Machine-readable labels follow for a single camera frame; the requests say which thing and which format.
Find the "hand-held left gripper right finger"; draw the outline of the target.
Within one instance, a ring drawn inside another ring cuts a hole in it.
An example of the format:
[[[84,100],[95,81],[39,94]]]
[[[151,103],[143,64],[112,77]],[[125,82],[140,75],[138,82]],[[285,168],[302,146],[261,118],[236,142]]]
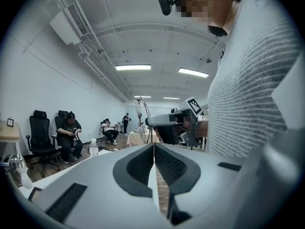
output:
[[[156,143],[157,170],[168,187],[167,219],[177,226],[199,215],[229,187],[245,158]]]

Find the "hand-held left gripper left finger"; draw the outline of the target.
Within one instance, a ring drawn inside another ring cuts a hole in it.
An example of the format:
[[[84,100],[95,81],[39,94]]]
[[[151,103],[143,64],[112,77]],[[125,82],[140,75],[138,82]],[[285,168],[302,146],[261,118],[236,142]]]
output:
[[[88,158],[44,188],[34,204],[72,229],[169,229],[148,186],[153,145]]]

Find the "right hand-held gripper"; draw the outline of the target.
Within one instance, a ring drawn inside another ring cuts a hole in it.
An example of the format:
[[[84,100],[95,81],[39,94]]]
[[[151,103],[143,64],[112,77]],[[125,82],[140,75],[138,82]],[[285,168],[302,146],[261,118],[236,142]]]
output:
[[[199,122],[198,117],[203,113],[202,108],[190,97],[184,100],[178,108],[173,108],[169,114],[155,115],[147,117],[145,124],[154,127],[154,131],[160,142],[181,145],[192,149],[199,149],[202,146],[203,138],[196,137],[196,127]],[[189,117],[192,127],[183,130],[179,125],[184,124],[184,118]]]

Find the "person's right hand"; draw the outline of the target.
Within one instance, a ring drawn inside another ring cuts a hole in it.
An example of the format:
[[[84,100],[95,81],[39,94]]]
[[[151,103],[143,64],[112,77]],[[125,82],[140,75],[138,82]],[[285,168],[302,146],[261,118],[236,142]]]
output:
[[[176,115],[175,121],[183,130],[188,130],[192,127],[191,119],[184,115]]]

